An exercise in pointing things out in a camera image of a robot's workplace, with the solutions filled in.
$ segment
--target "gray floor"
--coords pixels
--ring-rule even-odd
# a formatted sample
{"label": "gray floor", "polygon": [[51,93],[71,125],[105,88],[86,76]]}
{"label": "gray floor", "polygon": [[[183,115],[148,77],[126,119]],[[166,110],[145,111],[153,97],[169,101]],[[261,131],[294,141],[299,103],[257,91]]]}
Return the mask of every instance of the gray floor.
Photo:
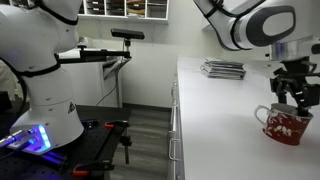
{"label": "gray floor", "polygon": [[167,132],[171,113],[152,110],[132,111],[128,135],[133,145],[129,148],[130,164],[125,164],[124,147],[115,154],[116,168],[111,180],[165,180],[167,179]]}

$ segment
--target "red mug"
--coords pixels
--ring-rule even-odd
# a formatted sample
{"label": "red mug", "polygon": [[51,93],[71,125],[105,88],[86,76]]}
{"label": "red mug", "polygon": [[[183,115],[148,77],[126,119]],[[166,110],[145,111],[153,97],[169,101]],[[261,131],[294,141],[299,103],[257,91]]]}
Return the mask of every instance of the red mug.
{"label": "red mug", "polygon": [[[267,110],[267,123],[258,117],[258,111]],[[297,115],[296,107],[287,104],[272,104],[271,110],[265,106],[258,106],[254,112],[257,120],[263,125],[263,132],[270,138],[287,144],[297,146],[313,115],[307,117]]]}

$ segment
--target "white countertop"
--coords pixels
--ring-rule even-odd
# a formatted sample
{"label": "white countertop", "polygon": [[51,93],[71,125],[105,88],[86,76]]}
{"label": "white countertop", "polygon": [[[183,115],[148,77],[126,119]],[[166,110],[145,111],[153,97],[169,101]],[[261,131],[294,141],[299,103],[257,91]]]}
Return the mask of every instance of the white countertop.
{"label": "white countertop", "polygon": [[208,79],[200,74],[203,62],[178,61],[186,180],[319,180],[319,106],[300,146],[281,144],[253,115],[276,102],[269,80],[249,73],[243,81]]}

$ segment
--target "mug handle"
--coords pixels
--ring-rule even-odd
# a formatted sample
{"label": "mug handle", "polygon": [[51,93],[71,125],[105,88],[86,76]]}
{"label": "mug handle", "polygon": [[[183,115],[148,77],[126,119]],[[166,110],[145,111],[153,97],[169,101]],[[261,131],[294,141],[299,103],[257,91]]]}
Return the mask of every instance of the mug handle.
{"label": "mug handle", "polygon": [[261,110],[261,109],[265,109],[267,110],[267,115],[269,116],[270,114],[272,114],[271,110],[265,106],[261,106],[259,105],[255,110],[254,110],[254,116],[256,117],[256,119],[262,124],[263,127],[266,127],[267,124],[262,121],[259,117],[258,117],[258,112]]}

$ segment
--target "white wall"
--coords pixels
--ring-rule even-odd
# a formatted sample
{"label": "white wall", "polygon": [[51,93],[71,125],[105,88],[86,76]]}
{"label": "white wall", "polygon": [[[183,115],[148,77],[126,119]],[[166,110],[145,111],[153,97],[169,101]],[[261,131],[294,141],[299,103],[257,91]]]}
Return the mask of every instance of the white wall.
{"label": "white wall", "polygon": [[179,55],[220,57],[222,49],[213,31],[202,31],[202,14],[193,0],[171,0],[169,25],[80,20],[80,35],[95,45],[121,49],[122,40],[110,35],[111,28],[143,31],[144,41],[133,41],[133,60],[123,69],[123,102],[170,107],[171,87]]}

